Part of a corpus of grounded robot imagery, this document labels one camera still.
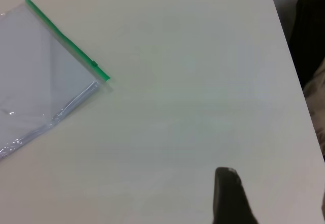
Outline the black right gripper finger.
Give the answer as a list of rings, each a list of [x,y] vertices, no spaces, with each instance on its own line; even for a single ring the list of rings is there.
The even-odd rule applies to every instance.
[[[258,223],[233,168],[218,167],[215,171],[213,223]]]

